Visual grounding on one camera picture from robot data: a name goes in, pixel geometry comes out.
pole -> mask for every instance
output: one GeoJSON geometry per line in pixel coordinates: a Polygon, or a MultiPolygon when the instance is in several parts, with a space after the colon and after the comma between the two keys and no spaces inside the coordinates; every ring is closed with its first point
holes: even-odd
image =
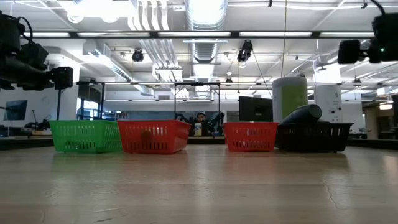
{"type": "Polygon", "coordinates": [[[102,93],[101,93],[101,111],[99,112],[99,118],[102,119],[102,114],[104,111],[104,100],[105,100],[105,83],[102,83],[102,93]]]}
{"type": "Polygon", "coordinates": [[[177,114],[177,84],[174,83],[174,119],[177,114]]]}
{"type": "Polygon", "coordinates": [[[221,85],[218,84],[218,114],[221,113],[221,85]]]}
{"type": "Polygon", "coordinates": [[[60,120],[60,108],[61,108],[61,90],[58,90],[58,103],[57,103],[57,121],[60,120]]]}
{"type": "Polygon", "coordinates": [[[83,120],[85,116],[85,99],[80,100],[80,119],[83,120]]]}

light green cylinder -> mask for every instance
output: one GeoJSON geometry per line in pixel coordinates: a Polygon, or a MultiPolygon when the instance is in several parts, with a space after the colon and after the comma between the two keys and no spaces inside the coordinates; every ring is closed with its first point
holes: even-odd
{"type": "Polygon", "coordinates": [[[281,122],[299,106],[308,104],[307,79],[304,77],[278,78],[272,83],[274,122],[281,122]]]}

white cylinder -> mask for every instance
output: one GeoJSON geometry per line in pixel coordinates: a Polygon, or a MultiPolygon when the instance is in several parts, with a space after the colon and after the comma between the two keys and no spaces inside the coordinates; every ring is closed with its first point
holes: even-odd
{"type": "Polygon", "coordinates": [[[307,79],[278,78],[272,83],[272,112],[274,122],[281,122],[299,106],[308,104],[307,79]]]}
{"type": "Polygon", "coordinates": [[[315,87],[315,104],[322,109],[321,119],[331,123],[343,122],[340,86],[315,87]]]}

green basket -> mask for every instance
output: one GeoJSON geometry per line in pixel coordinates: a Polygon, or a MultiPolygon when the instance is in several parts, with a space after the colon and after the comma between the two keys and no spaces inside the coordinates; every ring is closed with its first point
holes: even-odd
{"type": "Polygon", "coordinates": [[[122,151],[114,121],[50,121],[58,152],[103,153],[122,151]]]}

black basket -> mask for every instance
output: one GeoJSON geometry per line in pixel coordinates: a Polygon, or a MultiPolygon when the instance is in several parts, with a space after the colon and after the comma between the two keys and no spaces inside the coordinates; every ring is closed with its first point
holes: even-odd
{"type": "Polygon", "coordinates": [[[342,152],[353,124],[282,124],[278,126],[277,147],[298,152],[342,152]]]}

